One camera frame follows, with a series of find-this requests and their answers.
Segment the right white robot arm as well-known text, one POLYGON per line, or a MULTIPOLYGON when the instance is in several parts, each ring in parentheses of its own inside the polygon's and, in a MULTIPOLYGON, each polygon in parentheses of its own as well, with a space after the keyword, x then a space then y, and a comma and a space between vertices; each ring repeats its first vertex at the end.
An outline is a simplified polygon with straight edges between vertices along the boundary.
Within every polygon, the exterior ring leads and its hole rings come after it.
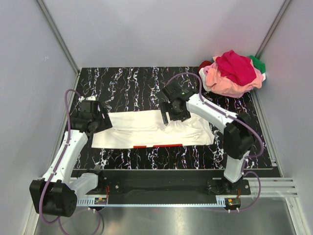
POLYGON ((218 128, 224 137, 223 148, 227 154, 222 188, 233 194, 240 187, 243 163, 255 143, 252 131, 248 129, 248 116, 229 112, 210 102, 194 89, 182 89, 171 83, 162 89, 166 101, 160 105, 163 123, 186 121, 196 114, 218 128))

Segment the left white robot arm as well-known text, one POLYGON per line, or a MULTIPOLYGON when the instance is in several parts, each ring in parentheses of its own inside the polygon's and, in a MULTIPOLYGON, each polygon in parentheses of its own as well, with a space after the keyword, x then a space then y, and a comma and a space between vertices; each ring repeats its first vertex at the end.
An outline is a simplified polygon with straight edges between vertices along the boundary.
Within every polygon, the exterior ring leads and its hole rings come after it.
POLYGON ((81 109, 70 118, 70 129, 65 131, 59 151, 47 172, 39 180, 33 180, 29 190, 36 213, 40 216, 70 217, 79 199, 89 192, 100 194, 105 190, 105 181, 96 170, 82 173, 71 181, 76 161, 93 135, 112 128, 107 110, 89 96, 81 100, 81 109))

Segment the white t-shirt red print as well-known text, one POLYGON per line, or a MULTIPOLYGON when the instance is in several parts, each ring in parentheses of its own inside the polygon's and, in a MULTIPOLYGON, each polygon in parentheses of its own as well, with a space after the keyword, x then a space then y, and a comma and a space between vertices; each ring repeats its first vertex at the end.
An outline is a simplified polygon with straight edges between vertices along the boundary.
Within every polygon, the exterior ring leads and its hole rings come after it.
POLYGON ((212 145, 209 123, 192 114, 186 121, 163 123, 160 110, 109 113, 112 128, 93 135, 92 148, 130 149, 181 144, 212 145))

